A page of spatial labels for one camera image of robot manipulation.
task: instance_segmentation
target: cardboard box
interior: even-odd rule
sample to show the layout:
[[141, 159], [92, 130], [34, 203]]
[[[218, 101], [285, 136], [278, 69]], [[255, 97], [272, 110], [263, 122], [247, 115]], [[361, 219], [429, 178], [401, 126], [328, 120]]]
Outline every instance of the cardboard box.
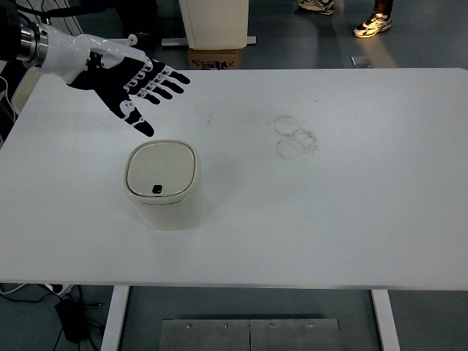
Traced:
[[189, 49], [190, 69], [240, 69], [242, 49], [193, 50]]

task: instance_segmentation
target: white sneaker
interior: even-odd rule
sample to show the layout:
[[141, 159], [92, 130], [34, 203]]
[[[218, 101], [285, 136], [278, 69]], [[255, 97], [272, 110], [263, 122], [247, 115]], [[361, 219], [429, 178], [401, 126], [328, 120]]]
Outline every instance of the white sneaker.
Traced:
[[385, 16], [381, 13], [372, 13], [372, 16], [369, 19], [357, 26], [354, 29], [354, 34], [360, 38], [369, 38], [373, 37], [375, 34], [380, 31], [386, 31], [392, 26], [392, 17], [391, 15]]
[[295, 2], [301, 8], [315, 11], [321, 15], [331, 15], [335, 11], [333, 8], [333, 0], [295, 0]]

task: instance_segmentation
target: gray floor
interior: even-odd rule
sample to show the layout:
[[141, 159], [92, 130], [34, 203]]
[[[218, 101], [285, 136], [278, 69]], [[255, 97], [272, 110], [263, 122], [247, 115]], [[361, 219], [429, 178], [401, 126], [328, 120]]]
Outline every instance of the gray floor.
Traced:
[[[165, 37], [183, 37], [177, 1], [160, 0]], [[371, 12], [372, 0], [336, 1], [331, 17], [298, 10], [290, 0], [250, 0], [249, 35], [257, 44], [243, 50], [242, 69], [352, 68], [350, 56], [367, 55], [375, 68], [461, 67], [468, 69], [468, 1], [395, 1], [392, 28], [358, 39], [352, 28]], [[120, 37], [121, 25], [108, 10], [80, 18], [89, 34]], [[187, 48], [157, 48], [147, 54], [176, 69], [188, 69]], [[356, 87], [366, 91], [365, 85]], [[28, 286], [11, 298], [40, 298]], [[83, 287], [86, 302], [110, 302], [111, 287]], [[76, 288], [72, 294], [77, 297]], [[467, 350], [468, 293], [392, 291], [402, 350]], [[60, 331], [58, 298], [40, 303], [0, 299], [0, 350], [52, 350]], [[86, 309], [95, 325], [105, 323], [108, 305]], [[194, 317], [338, 318], [346, 350], [380, 350], [367, 291], [246, 290], [134, 287], [130, 292], [121, 350], [158, 350], [163, 319]], [[96, 345], [99, 331], [90, 327]], [[62, 336], [57, 350], [77, 350]], [[81, 350], [92, 350], [88, 342]]]

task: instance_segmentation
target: table top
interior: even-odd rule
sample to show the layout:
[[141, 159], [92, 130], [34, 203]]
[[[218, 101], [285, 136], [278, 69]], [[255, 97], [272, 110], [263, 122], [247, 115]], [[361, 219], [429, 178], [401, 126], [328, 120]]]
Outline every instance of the table top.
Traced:
[[0, 151], [0, 282], [468, 289], [468, 73], [185, 72], [136, 100], [200, 156], [203, 218], [155, 231], [124, 188], [149, 139], [40, 79]]

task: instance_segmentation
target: robotic hand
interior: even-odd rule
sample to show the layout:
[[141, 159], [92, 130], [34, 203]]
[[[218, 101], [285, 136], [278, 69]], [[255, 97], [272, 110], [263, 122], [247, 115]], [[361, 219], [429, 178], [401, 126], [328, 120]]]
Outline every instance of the robotic hand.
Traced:
[[114, 114], [149, 137], [154, 130], [130, 95], [159, 104], [161, 98], [183, 93], [179, 84], [190, 83], [189, 78], [143, 51], [112, 40], [87, 34], [73, 37], [45, 24], [18, 26], [18, 32], [15, 28], [7, 28], [13, 34], [7, 43], [11, 50], [0, 59], [19, 59], [27, 68], [62, 77], [73, 88], [94, 90]]

